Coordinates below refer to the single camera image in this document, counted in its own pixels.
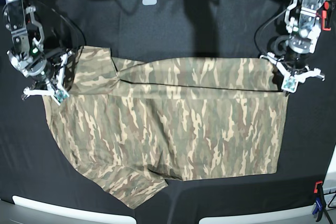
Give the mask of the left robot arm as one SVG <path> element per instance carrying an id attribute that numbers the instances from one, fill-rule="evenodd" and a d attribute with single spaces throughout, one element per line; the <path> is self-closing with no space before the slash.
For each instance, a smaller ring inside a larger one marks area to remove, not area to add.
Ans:
<path id="1" fill-rule="evenodd" d="M 261 54 L 283 76 L 281 90 L 295 93 L 308 78 L 325 80 L 321 69 L 311 69 L 306 63 L 313 54 L 322 31 L 330 31 L 329 17 L 333 12 L 327 0 L 290 0 L 281 12 L 287 34 L 277 37 L 272 50 Z"/>

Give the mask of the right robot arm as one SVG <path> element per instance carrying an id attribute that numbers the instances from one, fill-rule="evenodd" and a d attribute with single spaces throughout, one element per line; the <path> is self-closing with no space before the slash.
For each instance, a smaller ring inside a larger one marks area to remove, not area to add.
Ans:
<path id="1" fill-rule="evenodd" d="M 69 97 L 64 77 L 68 58 L 73 52 L 63 46 L 44 48 L 45 33 L 36 12 L 36 6 L 29 0 L 5 0 L 2 18 L 13 42 L 6 54 L 17 71 L 33 80 L 32 87 L 23 90 L 23 99 L 48 96 L 61 104 Z"/>

